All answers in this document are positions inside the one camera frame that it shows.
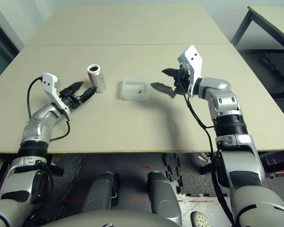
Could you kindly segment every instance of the silver robot arm segment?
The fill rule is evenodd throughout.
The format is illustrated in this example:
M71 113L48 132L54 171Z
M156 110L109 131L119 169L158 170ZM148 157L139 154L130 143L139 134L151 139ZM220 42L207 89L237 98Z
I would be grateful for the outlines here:
M220 150L216 163L218 180L231 190L235 223L243 227L284 226L284 202L263 186L264 169L230 83L201 78L202 58L194 46L178 60L190 72L187 94L208 102Z
M44 91L52 103L34 113L24 129L18 157L12 161L0 190L0 227L21 227L27 217L36 216L36 208L48 203L49 188L53 187L46 160L51 131L63 116L69 120L70 110L86 102L97 89L91 87L76 96L83 84L76 82L58 95L59 81L53 74L43 74Z

